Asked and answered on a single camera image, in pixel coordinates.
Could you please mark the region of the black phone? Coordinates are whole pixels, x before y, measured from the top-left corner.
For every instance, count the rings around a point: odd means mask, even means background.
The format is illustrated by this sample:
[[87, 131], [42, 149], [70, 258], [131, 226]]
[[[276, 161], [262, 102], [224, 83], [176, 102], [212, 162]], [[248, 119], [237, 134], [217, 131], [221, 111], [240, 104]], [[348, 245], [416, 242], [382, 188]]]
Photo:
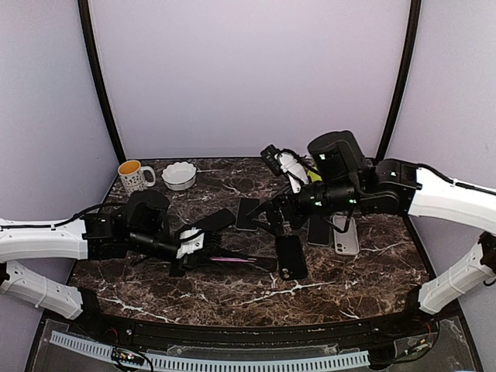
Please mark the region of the black phone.
[[202, 217], [194, 222], [188, 229], [194, 233], [202, 232], [206, 236], [221, 237], [222, 232], [234, 225], [235, 215], [227, 208], [219, 209], [210, 215]]
[[209, 260], [214, 263], [224, 263], [224, 264], [242, 263], [269, 272], [273, 272], [277, 269], [277, 260], [270, 257], [248, 257], [248, 258], [211, 257]]

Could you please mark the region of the black silicone phone case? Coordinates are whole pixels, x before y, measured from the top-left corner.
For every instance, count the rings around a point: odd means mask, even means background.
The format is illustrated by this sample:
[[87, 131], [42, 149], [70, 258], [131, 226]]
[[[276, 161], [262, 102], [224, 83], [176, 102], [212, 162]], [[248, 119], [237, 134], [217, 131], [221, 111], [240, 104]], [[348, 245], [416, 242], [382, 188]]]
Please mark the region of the black silicone phone case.
[[275, 239], [278, 270], [283, 281], [301, 280], [308, 276], [305, 255], [298, 236], [279, 236]]

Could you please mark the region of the white silicone phone case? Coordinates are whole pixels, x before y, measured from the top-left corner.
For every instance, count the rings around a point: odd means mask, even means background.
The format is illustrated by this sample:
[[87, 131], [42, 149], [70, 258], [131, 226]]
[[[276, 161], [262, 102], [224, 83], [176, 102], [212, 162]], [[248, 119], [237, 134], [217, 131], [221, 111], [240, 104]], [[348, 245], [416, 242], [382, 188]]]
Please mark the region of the white silicone phone case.
[[341, 230], [345, 229], [346, 221], [349, 221], [347, 231], [339, 232], [336, 229], [333, 229], [335, 252], [338, 255], [354, 257], [360, 252], [357, 226], [354, 217], [350, 217], [349, 219], [344, 215], [334, 215], [332, 217], [332, 224]]

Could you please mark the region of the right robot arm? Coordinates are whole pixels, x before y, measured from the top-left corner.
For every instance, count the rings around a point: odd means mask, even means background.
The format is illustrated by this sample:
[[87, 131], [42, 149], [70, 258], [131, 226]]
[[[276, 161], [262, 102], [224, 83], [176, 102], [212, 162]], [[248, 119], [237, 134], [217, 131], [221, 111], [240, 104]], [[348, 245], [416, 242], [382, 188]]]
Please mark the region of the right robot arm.
[[395, 320], [396, 330], [412, 336], [435, 315], [473, 287], [495, 276], [495, 191], [451, 179], [426, 164], [367, 159], [349, 130], [323, 134], [307, 146], [310, 167], [291, 150], [266, 147], [261, 157], [276, 175], [287, 174], [290, 184], [273, 198], [249, 211], [247, 219], [275, 236], [291, 256], [284, 224], [301, 228], [315, 215], [346, 213], [350, 224], [355, 211], [363, 214], [413, 215], [457, 222], [481, 229], [469, 252], [435, 279], [408, 293], [405, 312]]

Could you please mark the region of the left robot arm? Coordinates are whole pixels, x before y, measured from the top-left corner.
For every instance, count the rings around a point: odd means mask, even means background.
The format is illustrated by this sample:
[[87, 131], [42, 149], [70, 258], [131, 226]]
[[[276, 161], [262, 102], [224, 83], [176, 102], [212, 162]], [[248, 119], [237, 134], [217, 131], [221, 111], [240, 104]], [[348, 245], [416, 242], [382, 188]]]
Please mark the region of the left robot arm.
[[93, 206], [65, 221], [1, 221], [1, 293], [44, 308], [78, 323], [93, 338], [109, 332], [93, 291], [70, 287], [37, 274], [20, 262], [37, 258], [111, 260], [139, 253], [169, 263], [184, 258], [210, 258], [221, 237], [198, 227], [178, 236], [170, 233], [170, 202], [158, 191], [135, 191], [111, 213]]

